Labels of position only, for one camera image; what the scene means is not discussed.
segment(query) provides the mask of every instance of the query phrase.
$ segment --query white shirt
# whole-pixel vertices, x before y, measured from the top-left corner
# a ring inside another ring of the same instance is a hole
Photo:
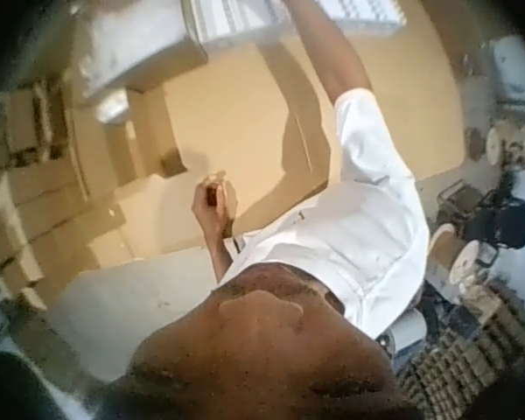
[[[287,263],[316,277],[372,339],[419,290],[429,231],[415,180],[396,151],[373,93],[335,104],[341,181],[295,206],[250,240],[222,283],[255,263]]]

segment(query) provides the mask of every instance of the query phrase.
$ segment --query wooden spool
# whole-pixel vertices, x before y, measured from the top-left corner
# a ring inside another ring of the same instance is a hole
[[[472,273],[479,251],[478,241],[463,241],[455,235],[455,227],[446,223],[431,237],[429,258],[446,271],[450,284],[460,284]]]

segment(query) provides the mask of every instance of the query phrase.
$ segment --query small object in hand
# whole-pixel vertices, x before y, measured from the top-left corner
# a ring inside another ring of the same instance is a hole
[[[217,185],[210,185],[206,189],[206,202],[210,207],[216,207],[218,200],[216,198],[216,190],[218,189]]]

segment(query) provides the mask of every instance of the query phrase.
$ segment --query short sleeve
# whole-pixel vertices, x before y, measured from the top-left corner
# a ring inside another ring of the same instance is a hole
[[[335,105],[337,134],[342,148],[342,180],[391,184],[414,177],[393,144],[375,95],[354,89]]]

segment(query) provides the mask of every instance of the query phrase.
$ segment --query man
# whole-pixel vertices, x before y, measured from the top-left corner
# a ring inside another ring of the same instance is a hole
[[[334,104],[342,181],[263,229],[232,261],[225,194],[192,210],[221,286],[137,349],[115,418],[416,418],[374,339],[422,283],[429,239],[415,181],[360,58],[312,0],[283,0]]]

